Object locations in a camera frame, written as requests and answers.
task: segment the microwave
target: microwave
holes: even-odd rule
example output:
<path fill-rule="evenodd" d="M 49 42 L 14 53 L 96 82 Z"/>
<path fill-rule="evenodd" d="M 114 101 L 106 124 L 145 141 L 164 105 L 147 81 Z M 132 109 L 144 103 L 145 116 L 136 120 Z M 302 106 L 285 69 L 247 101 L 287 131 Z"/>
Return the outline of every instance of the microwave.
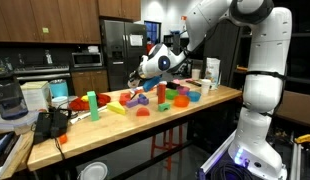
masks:
<path fill-rule="evenodd" d="M 74 67 L 103 66 L 101 53 L 72 53 Z"/>

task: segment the window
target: window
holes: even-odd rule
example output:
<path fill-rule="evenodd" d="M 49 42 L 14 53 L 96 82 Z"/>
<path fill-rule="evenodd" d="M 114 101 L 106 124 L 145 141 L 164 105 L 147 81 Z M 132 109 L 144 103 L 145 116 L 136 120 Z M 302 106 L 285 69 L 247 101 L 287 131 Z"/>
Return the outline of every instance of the window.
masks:
<path fill-rule="evenodd" d="M 153 44 L 160 42 L 161 37 L 161 23 L 144 21 L 146 25 L 147 37 L 151 39 Z"/>

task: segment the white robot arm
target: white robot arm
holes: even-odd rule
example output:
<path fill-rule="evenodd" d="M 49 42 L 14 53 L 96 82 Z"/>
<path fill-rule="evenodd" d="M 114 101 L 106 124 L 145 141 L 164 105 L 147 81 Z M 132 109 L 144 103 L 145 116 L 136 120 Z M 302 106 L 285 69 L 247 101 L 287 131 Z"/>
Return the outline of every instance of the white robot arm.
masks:
<path fill-rule="evenodd" d="M 272 0 L 204 0 L 186 20 L 190 42 L 179 55 L 165 45 L 154 46 L 128 82 L 137 86 L 140 79 L 152 78 L 180 65 L 205 38 L 206 32 L 220 20 L 237 26 L 249 26 L 252 43 L 243 104 L 235 138 L 228 149 L 236 164 L 247 166 L 262 179 L 286 179 L 280 155 L 265 141 L 274 108 L 283 89 L 286 58 L 292 30 L 291 12 L 273 8 Z"/>

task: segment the refrigerator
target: refrigerator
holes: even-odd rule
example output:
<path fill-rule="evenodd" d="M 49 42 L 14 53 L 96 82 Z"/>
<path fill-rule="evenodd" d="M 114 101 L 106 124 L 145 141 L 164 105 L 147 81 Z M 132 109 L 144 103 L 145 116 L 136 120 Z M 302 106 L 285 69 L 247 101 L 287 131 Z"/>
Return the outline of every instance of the refrigerator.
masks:
<path fill-rule="evenodd" d="M 146 55 L 146 26 L 101 20 L 101 49 L 107 66 L 110 91 L 127 89 L 129 74 Z"/>

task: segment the wooden table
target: wooden table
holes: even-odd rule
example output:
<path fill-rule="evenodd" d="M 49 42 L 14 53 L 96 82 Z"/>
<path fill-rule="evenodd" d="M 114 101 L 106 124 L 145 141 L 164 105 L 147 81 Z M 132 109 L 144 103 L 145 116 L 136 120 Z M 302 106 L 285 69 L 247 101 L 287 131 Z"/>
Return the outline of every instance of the wooden table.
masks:
<path fill-rule="evenodd" d="M 191 90 L 200 91 L 200 87 L 191 84 L 185 85 L 190 87 Z M 118 101 L 120 94 L 123 92 L 128 92 L 128 90 L 105 94 L 109 95 L 112 101 Z M 241 91 L 220 86 L 217 90 L 210 91 L 208 95 L 202 96 L 199 102 L 191 102 L 186 108 L 178 108 L 171 105 L 170 110 L 159 112 L 156 91 L 150 91 L 144 93 L 150 100 L 149 105 L 138 105 L 133 108 L 125 107 L 126 115 L 104 110 L 99 113 L 100 119 L 98 121 L 91 121 L 90 117 L 87 117 L 74 125 L 70 125 L 67 130 L 68 141 L 61 146 L 61 149 L 66 159 L 81 155 L 92 149 L 237 98 L 241 94 Z M 137 117 L 136 111 L 140 107 L 147 107 L 150 111 L 150 116 Z M 50 139 L 33 146 L 27 166 L 30 171 L 35 171 L 61 160 L 61 154 L 56 148 L 54 140 Z"/>

